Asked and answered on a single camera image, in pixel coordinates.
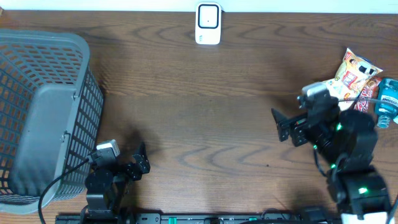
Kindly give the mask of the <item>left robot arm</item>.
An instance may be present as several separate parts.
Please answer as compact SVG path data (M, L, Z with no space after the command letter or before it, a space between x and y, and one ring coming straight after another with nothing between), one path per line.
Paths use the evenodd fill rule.
M127 186L150 172L146 145L140 142L132 153L134 162L119 163L119 147L114 139L102 142L89 154L93 171L85 180L86 200L80 223L135 223L134 215L121 208Z

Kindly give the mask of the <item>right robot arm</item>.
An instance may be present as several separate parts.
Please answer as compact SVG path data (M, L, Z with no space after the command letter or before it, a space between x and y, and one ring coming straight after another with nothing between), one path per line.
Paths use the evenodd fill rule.
M373 117L357 111L341 111L340 100L327 93L298 97L306 112L288 118L276 109L271 113L281 142L313 146L329 163L320 169L336 203L342 223L393 223L397 204L391 203L387 184L371 164L378 141Z

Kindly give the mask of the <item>red chocolate bar wrapper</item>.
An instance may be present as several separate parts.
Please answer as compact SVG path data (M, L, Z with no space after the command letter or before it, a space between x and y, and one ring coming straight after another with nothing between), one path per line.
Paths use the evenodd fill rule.
M368 111L369 101L366 101L366 98L373 98L373 95L381 81L382 79L379 77L372 77L366 82L354 106L355 110L361 112Z

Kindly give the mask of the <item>large yellow snack bag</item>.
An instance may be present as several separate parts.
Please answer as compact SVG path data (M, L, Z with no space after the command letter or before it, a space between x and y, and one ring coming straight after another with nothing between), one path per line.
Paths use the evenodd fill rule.
M323 83L331 96L339 100L354 99L360 95L365 84L382 71L383 69L347 48L335 77Z

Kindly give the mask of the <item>teal mouthwash bottle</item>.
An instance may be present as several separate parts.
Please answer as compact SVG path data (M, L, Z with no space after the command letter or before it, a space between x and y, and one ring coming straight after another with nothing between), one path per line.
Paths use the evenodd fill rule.
M397 117L397 80L383 78L379 84L378 102L374 112L378 116L377 126L388 128Z

